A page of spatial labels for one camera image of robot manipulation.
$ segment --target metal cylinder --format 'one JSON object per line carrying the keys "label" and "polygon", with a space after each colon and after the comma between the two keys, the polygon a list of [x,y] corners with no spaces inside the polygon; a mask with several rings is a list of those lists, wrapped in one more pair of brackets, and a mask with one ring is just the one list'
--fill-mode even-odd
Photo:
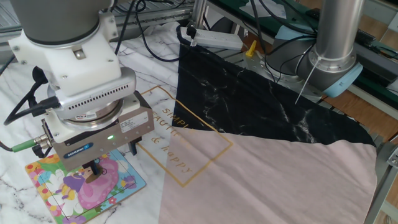
{"label": "metal cylinder", "polygon": [[364,0],[323,0],[316,50],[328,59],[347,57],[352,49]]}
{"label": "metal cylinder", "polygon": [[67,44],[90,35],[98,25],[98,11],[110,0],[11,0],[26,36],[45,45]]}
{"label": "metal cylinder", "polygon": [[203,15],[206,11],[207,0],[195,0],[192,12],[192,21],[196,29],[203,29]]}

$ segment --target white cable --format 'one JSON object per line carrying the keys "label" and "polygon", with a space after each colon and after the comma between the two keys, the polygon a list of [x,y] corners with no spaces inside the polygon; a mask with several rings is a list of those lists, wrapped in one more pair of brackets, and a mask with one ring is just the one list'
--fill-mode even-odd
{"label": "white cable", "polygon": [[312,68],[310,74],[308,75],[307,80],[305,81],[304,86],[303,86],[303,88],[302,88],[301,91],[300,91],[300,94],[298,94],[297,100],[296,100],[296,102],[294,103],[294,105],[297,104],[297,102],[298,102],[298,100],[299,100],[301,94],[303,93],[303,90],[304,90],[304,88],[305,88],[305,85],[307,84],[308,80],[310,79],[310,77],[311,77],[311,75],[312,75],[312,72],[313,72],[314,69],[317,67],[318,62],[319,62],[321,59],[322,59],[322,58],[321,58],[320,56],[318,56],[317,62],[315,62],[315,65],[313,65],[313,68]]}

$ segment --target white power strip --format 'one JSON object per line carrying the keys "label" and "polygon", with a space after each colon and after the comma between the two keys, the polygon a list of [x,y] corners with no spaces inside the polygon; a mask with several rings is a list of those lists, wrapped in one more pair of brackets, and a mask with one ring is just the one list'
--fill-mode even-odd
{"label": "white power strip", "polygon": [[[187,35],[186,27],[181,27],[181,35],[185,40],[192,41],[192,38]],[[243,42],[238,35],[199,29],[197,30],[195,41],[202,47],[216,47],[230,50],[241,50],[243,46]]]}

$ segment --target gold rectangle outline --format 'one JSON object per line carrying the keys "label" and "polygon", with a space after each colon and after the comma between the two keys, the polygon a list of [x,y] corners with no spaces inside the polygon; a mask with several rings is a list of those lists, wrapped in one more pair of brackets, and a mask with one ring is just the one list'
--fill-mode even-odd
{"label": "gold rectangle outline", "polygon": [[198,172],[196,172],[193,176],[191,176],[185,183],[182,183],[178,178],[176,178],[176,176],[174,176],[173,173],[171,173],[171,171],[169,171],[165,166],[163,166],[163,164],[161,164],[144,146],[142,146],[141,144],[137,143],[137,145],[144,150],[148,156],[150,158],[152,158],[161,168],[163,168],[164,171],[166,171],[166,173],[168,173],[168,175],[170,175],[181,187],[185,187],[187,186],[196,176],[198,176],[200,173],[202,173],[212,162],[216,161],[222,154],[224,154],[228,149],[230,149],[230,147],[232,147],[234,145],[233,142],[231,142],[228,138],[226,138],[225,136],[223,136],[222,134],[220,134],[214,127],[212,127],[210,124],[206,123],[204,120],[202,120],[199,116],[197,116],[194,112],[192,112],[190,109],[188,109],[185,105],[183,105],[180,101],[178,101],[176,98],[174,98],[167,90],[163,89],[161,86],[157,85],[143,93],[141,93],[142,96],[144,96],[144,94],[156,89],[156,88],[160,88],[161,90],[163,90],[166,94],[168,94],[168,96],[175,100],[179,105],[181,105],[184,109],[186,109],[189,113],[191,113],[192,115],[194,115],[194,117],[198,118],[203,124],[207,125],[209,128],[211,128],[213,131],[215,131],[218,135],[220,135],[225,141],[227,141],[229,143],[229,146],[227,146],[225,149],[223,149],[219,154],[217,154],[217,156],[215,156],[214,158],[210,159],[202,168],[200,168],[200,170],[198,170]]}

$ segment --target black marble cloth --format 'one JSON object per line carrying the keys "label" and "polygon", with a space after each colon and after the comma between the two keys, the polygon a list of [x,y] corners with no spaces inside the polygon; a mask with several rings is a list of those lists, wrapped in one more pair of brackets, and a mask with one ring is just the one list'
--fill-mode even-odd
{"label": "black marble cloth", "polygon": [[[182,44],[180,55],[185,54],[179,63],[177,100],[221,133],[325,145],[347,140],[374,146],[370,135],[342,114],[304,97],[295,105],[298,93],[203,47],[188,50]],[[178,104],[175,114],[191,128],[206,129]]]}

